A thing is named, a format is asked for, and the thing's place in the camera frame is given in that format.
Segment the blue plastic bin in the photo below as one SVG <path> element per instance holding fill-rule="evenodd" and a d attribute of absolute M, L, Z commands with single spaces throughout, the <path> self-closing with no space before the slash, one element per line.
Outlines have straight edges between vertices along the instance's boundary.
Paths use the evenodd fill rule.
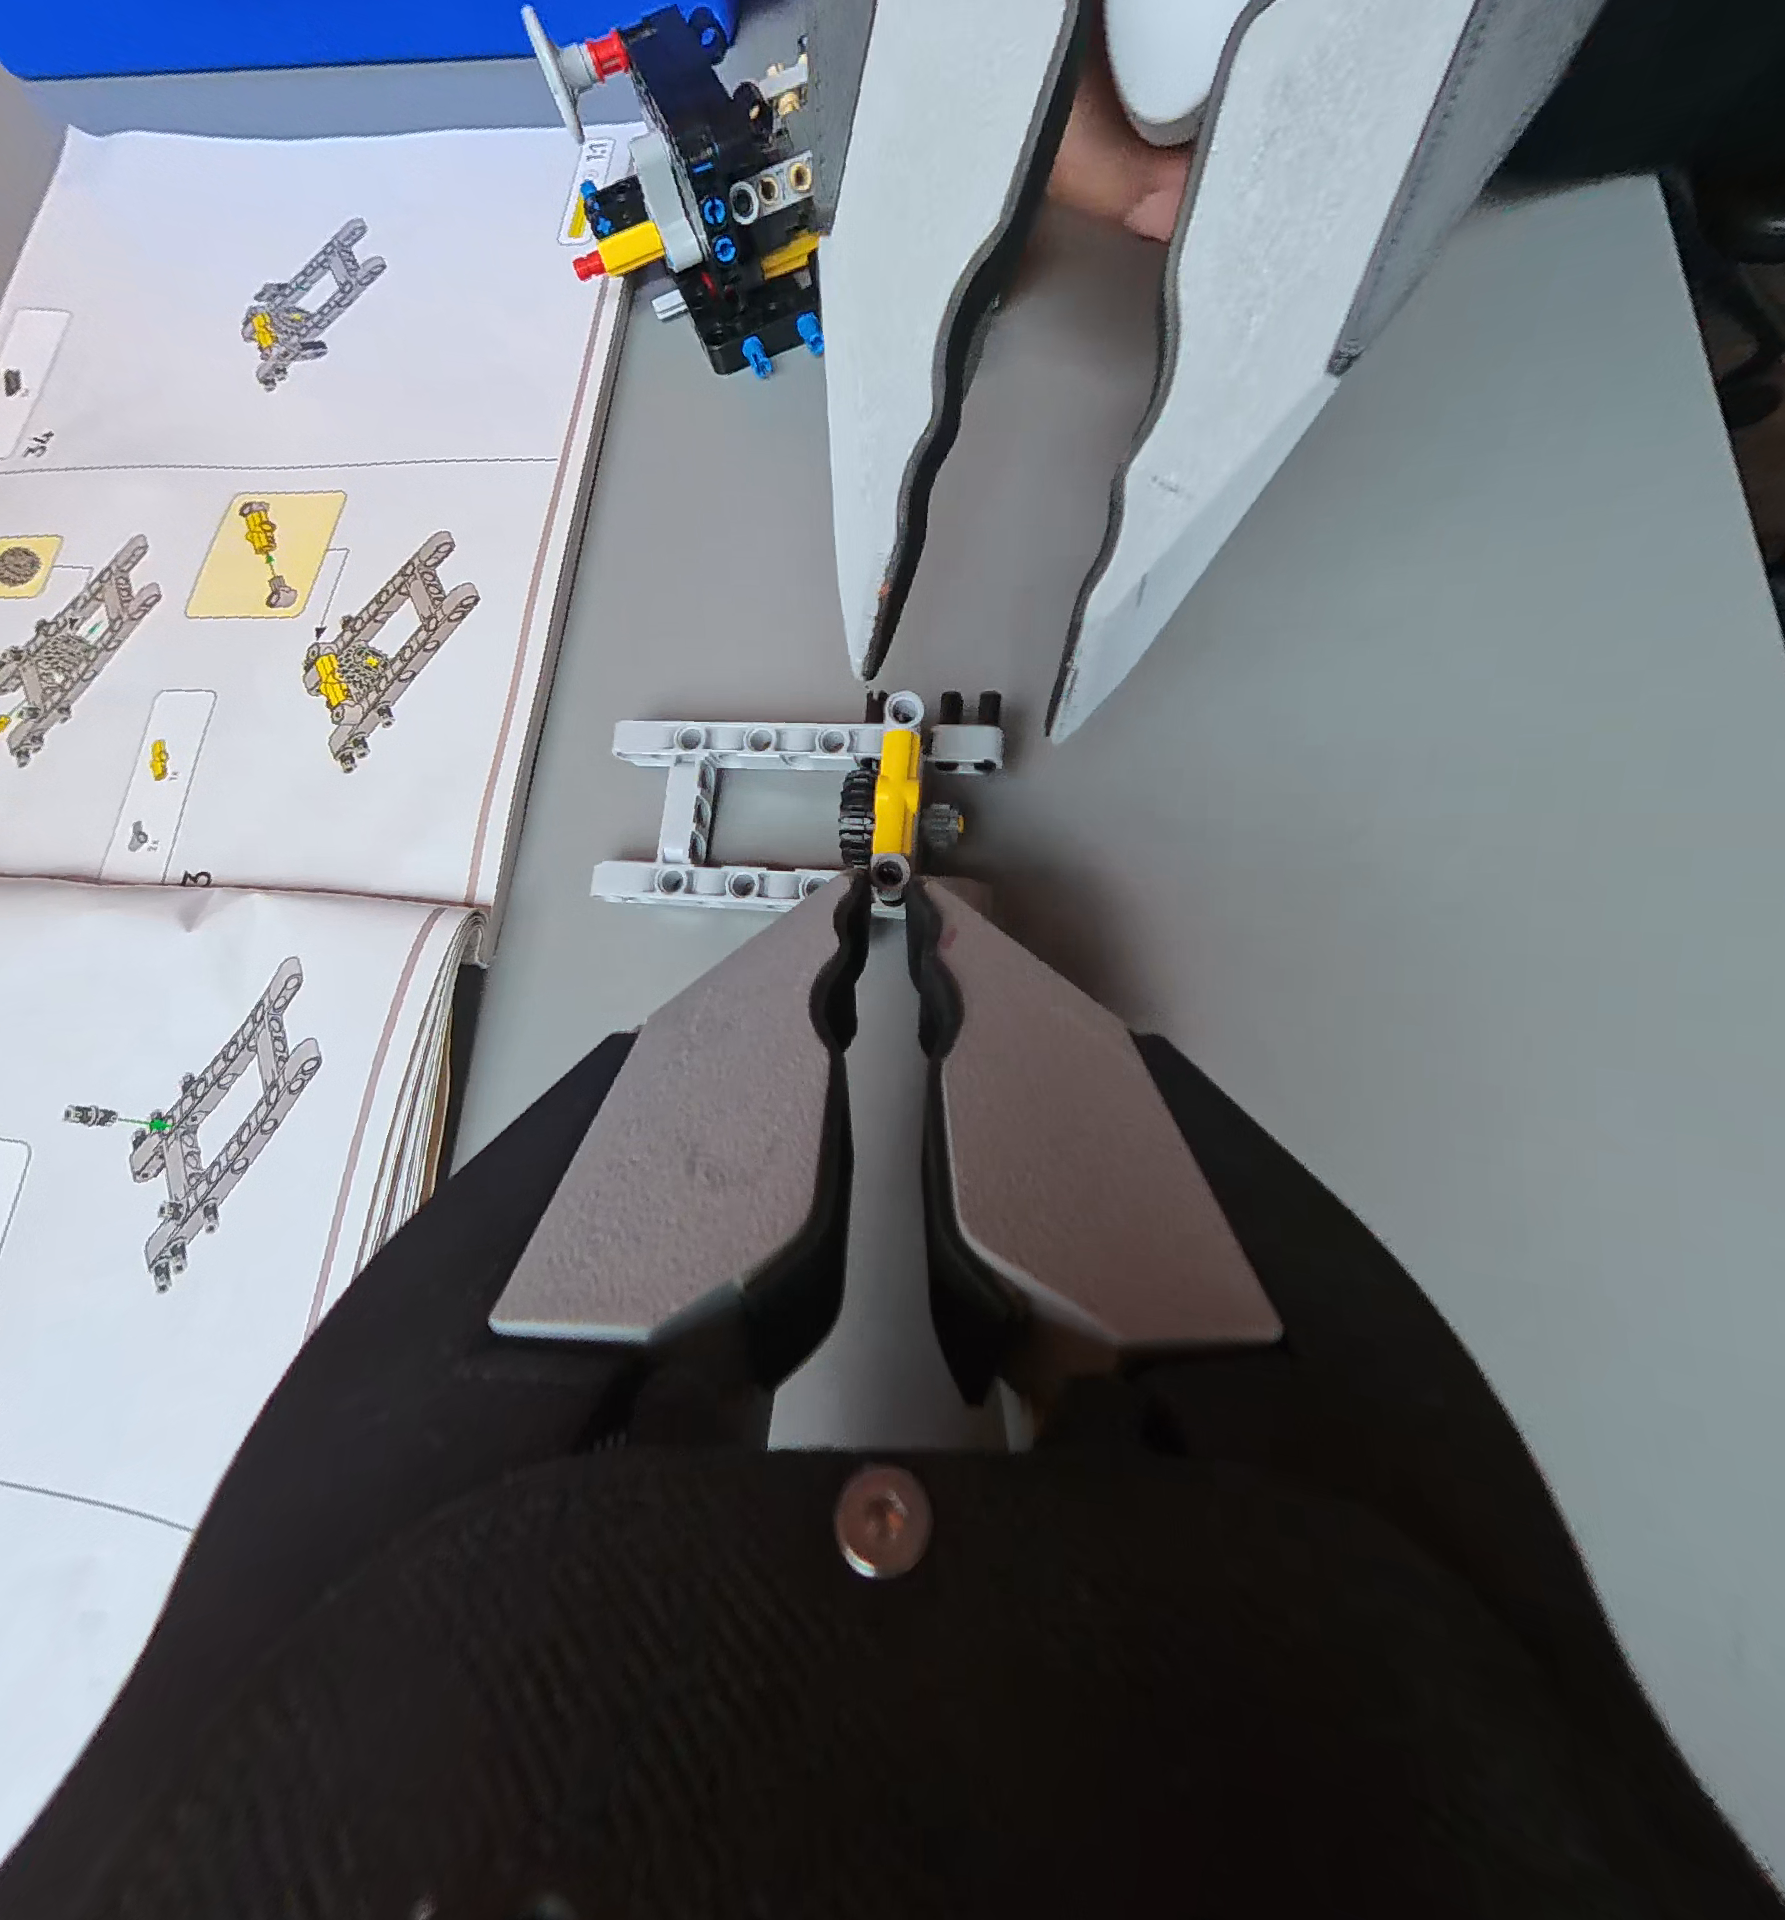
<path fill-rule="evenodd" d="M 519 2 L 0 2 L 26 82 L 170 78 L 531 54 Z"/>

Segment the lego instruction booklet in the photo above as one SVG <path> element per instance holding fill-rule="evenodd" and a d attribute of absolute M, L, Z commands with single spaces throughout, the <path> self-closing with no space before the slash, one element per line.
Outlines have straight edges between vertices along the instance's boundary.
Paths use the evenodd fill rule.
<path fill-rule="evenodd" d="M 548 133 L 68 134 L 0 285 L 0 1534 L 184 1533 L 418 1209 L 622 303 Z"/>

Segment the yellow lego axle connector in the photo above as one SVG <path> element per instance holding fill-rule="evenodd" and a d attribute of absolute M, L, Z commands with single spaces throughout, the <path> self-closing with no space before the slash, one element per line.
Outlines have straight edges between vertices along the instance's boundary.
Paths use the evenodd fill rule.
<path fill-rule="evenodd" d="M 923 814 L 925 703 L 913 691 L 884 701 L 873 793 L 873 832 L 867 873 L 880 895 L 899 892 L 910 878 Z"/>

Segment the lego car chassis assembly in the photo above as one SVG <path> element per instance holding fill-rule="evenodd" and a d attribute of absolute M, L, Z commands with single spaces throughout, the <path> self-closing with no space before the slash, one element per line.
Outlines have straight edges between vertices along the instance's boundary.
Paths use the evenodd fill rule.
<path fill-rule="evenodd" d="M 727 5 L 664 6 L 593 38 L 519 22 L 579 146 L 563 236 L 579 281 L 661 271 L 662 320 L 686 318 L 717 374 L 768 378 L 792 349 L 824 354 L 815 254 L 816 166 L 798 116 L 809 42 L 729 84 Z"/>

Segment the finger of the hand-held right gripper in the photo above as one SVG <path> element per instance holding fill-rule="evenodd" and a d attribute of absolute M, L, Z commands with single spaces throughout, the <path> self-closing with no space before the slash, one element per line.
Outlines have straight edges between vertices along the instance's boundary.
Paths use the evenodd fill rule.
<path fill-rule="evenodd" d="M 1023 254 L 1085 59 L 1085 5 L 874 5 L 826 233 L 842 634 L 873 680 L 916 576 L 970 347 Z"/>
<path fill-rule="evenodd" d="M 1194 134 L 1151 409 L 1049 709 L 1125 683 L 1337 391 L 1337 336 L 1465 36 L 1460 2 L 1106 5 L 1140 133 Z"/>

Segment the grey lego frame assembly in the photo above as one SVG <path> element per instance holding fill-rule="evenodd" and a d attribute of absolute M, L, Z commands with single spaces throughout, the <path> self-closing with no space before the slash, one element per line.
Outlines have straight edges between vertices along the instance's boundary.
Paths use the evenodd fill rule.
<path fill-rule="evenodd" d="M 880 723 L 891 691 L 873 691 L 856 723 L 618 723 L 615 761 L 664 775 L 664 803 L 652 858 L 615 858 L 593 867 L 590 897 L 613 906 L 672 906 L 785 915 L 831 883 L 863 877 L 873 915 L 899 921 L 915 878 L 957 852 L 965 812 L 944 799 L 941 783 L 1001 775 L 1004 729 L 1001 694 L 982 691 L 967 704 L 960 691 L 925 703 L 923 814 L 908 883 L 880 892 L 868 877 L 873 793 Z M 722 862 L 713 854 L 719 791 L 730 775 L 837 777 L 837 852 L 826 868 L 783 868 L 753 860 Z"/>

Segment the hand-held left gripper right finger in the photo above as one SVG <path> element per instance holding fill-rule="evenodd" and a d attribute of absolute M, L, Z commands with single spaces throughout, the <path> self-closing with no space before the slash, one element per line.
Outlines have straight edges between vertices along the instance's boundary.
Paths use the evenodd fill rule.
<path fill-rule="evenodd" d="M 957 891 L 905 895 L 929 1306 L 967 1405 L 1277 1346 L 1284 1324 L 1126 1024 Z"/>

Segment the person's right forearm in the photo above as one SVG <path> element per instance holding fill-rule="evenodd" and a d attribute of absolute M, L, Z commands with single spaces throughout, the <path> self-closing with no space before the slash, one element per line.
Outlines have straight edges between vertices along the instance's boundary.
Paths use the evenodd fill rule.
<path fill-rule="evenodd" d="M 1785 2 L 1611 2 L 1499 166 L 1514 184 L 1785 184 Z"/>

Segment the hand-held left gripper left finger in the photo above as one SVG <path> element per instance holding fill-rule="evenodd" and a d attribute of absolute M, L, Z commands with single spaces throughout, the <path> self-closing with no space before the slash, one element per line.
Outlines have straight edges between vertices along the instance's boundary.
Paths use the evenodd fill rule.
<path fill-rule="evenodd" d="M 870 909 L 846 870 L 641 1021 L 494 1333 L 760 1396 L 805 1364 L 844 1295 Z"/>

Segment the person's right hand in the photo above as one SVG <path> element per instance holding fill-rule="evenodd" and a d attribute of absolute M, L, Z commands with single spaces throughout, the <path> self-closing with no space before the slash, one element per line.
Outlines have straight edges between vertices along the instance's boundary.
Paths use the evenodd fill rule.
<path fill-rule="evenodd" d="M 1104 60 L 1089 60 L 1049 173 L 1049 201 L 1169 244 L 1192 175 L 1192 148 L 1135 130 Z"/>

